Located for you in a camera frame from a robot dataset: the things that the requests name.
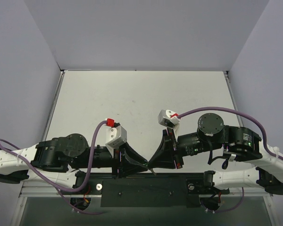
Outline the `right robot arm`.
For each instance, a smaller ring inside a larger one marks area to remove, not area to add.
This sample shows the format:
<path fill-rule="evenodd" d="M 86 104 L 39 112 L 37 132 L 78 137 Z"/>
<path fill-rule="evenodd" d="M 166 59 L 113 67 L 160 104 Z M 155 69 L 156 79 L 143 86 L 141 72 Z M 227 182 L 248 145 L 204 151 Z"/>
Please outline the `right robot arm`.
<path fill-rule="evenodd" d="M 198 182 L 188 179 L 189 192 L 257 187 L 270 194 L 283 195 L 283 154 L 277 147 L 265 144 L 249 128 L 225 125 L 219 115 L 206 113 L 199 118 L 196 132 L 178 136 L 177 113 L 162 110 L 158 121 L 166 130 L 147 164 L 149 169 L 180 169 L 185 156 L 208 152 L 208 164 L 221 159 L 223 171 L 205 171 Z"/>

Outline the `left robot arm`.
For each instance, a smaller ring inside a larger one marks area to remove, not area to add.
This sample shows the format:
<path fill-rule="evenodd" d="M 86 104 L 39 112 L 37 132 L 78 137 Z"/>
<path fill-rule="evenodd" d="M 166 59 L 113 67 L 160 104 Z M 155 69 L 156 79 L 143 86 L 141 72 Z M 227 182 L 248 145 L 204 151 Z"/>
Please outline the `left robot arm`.
<path fill-rule="evenodd" d="M 115 149 L 89 146 L 81 134 L 55 137 L 14 151 L 3 147 L 3 142 L 0 139 L 0 182 L 7 184 L 44 181 L 59 190 L 82 194 L 90 184 L 92 169 L 110 168 L 116 178 L 150 169 L 148 161 L 128 143 Z"/>

